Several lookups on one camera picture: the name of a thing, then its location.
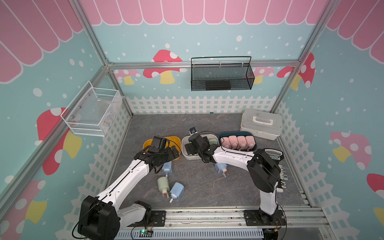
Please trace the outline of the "white plastic storage box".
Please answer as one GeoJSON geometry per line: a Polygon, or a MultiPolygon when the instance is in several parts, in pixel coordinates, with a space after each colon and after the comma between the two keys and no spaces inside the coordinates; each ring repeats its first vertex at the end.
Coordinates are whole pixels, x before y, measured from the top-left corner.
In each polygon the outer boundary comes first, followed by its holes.
{"type": "MultiPolygon", "coordinates": [[[[213,134],[202,134],[202,137],[207,137],[207,139],[217,139],[218,140],[218,137],[213,135],[213,134]]],[[[186,144],[189,144],[189,141],[188,141],[188,138],[189,136],[185,136],[181,143],[182,143],[182,154],[183,156],[187,159],[187,160],[201,160],[201,158],[199,157],[198,154],[194,154],[194,155],[191,155],[187,152],[187,149],[186,149],[186,144]]]]}

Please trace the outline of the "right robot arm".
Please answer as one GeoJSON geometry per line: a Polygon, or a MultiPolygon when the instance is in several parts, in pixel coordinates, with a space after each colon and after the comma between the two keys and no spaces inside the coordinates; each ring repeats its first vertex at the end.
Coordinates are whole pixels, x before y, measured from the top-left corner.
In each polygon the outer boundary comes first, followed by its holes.
{"type": "Polygon", "coordinates": [[[211,144],[200,134],[188,138],[204,163],[226,164],[249,172],[254,185],[260,190],[259,214],[272,219],[278,211],[277,189],[282,184],[280,161],[284,153],[276,149],[256,149],[251,152],[228,149],[222,143],[211,144]]]}

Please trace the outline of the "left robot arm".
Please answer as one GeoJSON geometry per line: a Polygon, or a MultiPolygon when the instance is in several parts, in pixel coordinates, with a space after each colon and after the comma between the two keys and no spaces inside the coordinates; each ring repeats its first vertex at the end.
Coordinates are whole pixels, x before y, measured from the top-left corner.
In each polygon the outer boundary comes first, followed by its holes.
{"type": "Polygon", "coordinates": [[[148,226],[152,207],[142,201],[121,205],[133,188],[152,170],[158,173],[165,163],[180,157],[182,149],[170,139],[155,136],[151,145],[140,150],[127,169],[97,196],[87,196],[81,204],[79,221],[73,228],[79,240],[113,240],[129,226],[148,226]]]}

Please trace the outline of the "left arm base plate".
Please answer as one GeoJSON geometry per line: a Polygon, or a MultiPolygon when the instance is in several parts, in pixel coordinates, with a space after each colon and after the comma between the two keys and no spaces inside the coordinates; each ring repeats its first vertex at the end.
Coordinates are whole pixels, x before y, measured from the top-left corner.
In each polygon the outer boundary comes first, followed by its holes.
{"type": "Polygon", "coordinates": [[[164,227],[166,213],[166,211],[146,211],[141,221],[135,222],[129,225],[129,227],[164,227]]]}

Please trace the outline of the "pink pencil sharpener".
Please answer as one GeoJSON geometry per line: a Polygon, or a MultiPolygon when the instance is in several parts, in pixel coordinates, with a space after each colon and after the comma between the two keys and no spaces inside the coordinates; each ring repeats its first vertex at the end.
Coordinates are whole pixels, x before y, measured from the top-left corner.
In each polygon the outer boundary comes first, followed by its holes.
{"type": "Polygon", "coordinates": [[[231,149],[237,150],[239,146],[239,141],[237,136],[229,136],[229,141],[230,141],[231,149]]]}
{"type": "Polygon", "coordinates": [[[247,140],[245,136],[237,136],[238,147],[237,150],[242,151],[247,148],[247,140]]]}
{"type": "Polygon", "coordinates": [[[229,137],[222,137],[220,140],[221,140],[221,145],[223,148],[226,148],[226,149],[232,148],[229,137]]]}
{"type": "Polygon", "coordinates": [[[247,151],[250,152],[256,145],[255,138],[253,136],[246,136],[247,151]]]}

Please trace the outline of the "yellow plastic storage box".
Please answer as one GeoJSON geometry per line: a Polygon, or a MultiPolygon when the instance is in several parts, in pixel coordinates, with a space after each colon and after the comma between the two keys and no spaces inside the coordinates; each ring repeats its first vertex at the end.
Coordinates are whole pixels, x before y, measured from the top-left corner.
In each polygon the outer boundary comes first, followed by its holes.
{"type": "MultiPolygon", "coordinates": [[[[182,155],[182,150],[181,150],[181,140],[179,137],[176,137],[176,136],[169,136],[169,137],[166,137],[166,139],[168,139],[170,141],[169,144],[166,144],[167,147],[172,147],[172,146],[175,146],[178,153],[179,153],[179,156],[177,158],[174,159],[174,161],[177,161],[180,159],[181,155],[182,155]]],[[[152,144],[152,141],[153,139],[149,139],[147,140],[144,144],[143,144],[143,148],[146,148],[148,146],[150,146],[152,144]]]]}

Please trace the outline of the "dark teal storage box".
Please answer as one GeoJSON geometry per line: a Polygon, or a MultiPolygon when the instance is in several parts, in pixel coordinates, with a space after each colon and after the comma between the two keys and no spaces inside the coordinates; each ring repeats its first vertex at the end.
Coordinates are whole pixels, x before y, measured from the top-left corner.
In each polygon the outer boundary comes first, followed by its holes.
{"type": "MultiPolygon", "coordinates": [[[[225,132],[225,133],[222,133],[222,134],[220,134],[220,139],[222,138],[222,137],[229,137],[229,136],[253,136],[251,133],[249,133],[249,132],[246,132],[246,131],[239,131],[239,132],[225,132]]],[[[255,145],[255,147],[250,151],[250,152],[253,152],[253,151],[255,151],[256,149],[258,148],[258,145],[257,145],[257,143],[256,143],[256,145],[255,145]]]]}

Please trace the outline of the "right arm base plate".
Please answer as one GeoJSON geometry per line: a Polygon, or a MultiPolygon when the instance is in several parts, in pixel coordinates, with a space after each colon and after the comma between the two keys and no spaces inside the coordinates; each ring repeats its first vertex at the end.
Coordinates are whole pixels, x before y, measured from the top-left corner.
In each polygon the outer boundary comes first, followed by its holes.
{"type": "Polygon", "coordinates": [[[275,226],[277,228],[285,226],[287,219],[281,209],[277,209],[272,215],[268,215],[258,210],[244,210],[244,218],[247,226],[275,226]]]}

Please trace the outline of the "green pencil sharpener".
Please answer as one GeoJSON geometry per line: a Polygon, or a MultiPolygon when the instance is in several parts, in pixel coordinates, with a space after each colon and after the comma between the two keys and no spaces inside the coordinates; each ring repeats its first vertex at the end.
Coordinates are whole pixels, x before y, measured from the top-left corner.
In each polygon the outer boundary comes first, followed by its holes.
{"type": "Polygon", "coordinates": [[[218,145],[218,140],[217,139],[209,139],[210,145],[218,145]]]}

